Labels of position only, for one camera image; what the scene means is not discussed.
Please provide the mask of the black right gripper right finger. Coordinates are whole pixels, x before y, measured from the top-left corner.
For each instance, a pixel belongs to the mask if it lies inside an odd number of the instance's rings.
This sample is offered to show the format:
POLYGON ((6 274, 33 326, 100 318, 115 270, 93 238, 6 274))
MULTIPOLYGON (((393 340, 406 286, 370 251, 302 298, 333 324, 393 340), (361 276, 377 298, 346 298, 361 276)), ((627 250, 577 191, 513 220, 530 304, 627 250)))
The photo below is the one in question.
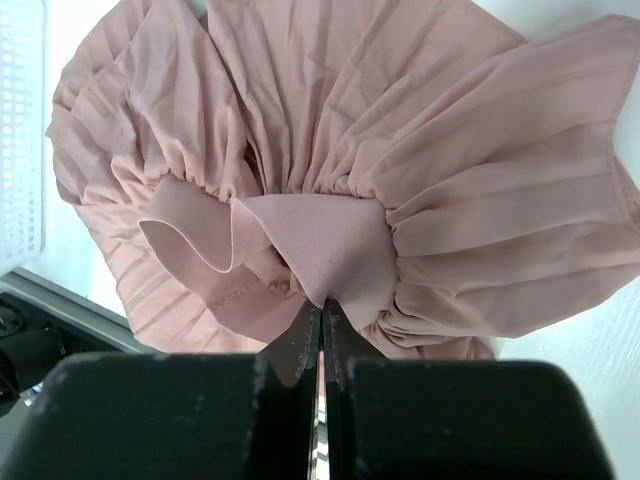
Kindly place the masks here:
POLYGON ((577 385, 539 361, 391 360, 322 310, 334 479, 611 479, 577 385))

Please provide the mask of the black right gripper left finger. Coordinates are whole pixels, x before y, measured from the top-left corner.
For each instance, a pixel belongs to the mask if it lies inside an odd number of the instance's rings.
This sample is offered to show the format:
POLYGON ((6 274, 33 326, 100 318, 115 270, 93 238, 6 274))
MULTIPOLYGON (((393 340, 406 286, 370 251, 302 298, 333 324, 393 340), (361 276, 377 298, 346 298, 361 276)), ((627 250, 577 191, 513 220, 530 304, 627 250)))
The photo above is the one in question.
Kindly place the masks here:
POLYGON ((320 312, 257 354, 85 353, 45 378, 5 479, 308 479, 320 312))

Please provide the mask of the pink pleated skirt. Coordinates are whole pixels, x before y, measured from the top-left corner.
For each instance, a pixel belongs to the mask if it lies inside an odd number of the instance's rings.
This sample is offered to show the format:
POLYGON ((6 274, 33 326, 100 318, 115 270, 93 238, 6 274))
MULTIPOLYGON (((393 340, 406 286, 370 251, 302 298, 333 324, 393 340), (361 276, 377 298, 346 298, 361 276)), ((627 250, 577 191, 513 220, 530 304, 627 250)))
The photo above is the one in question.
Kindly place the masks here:
POLYGON ((332 298, 389 358, 485 360, 638 276, 638 67, 626 16, 532 41, 470 1, 122 1, 47 134, 140 342, 256 352, 332 298))

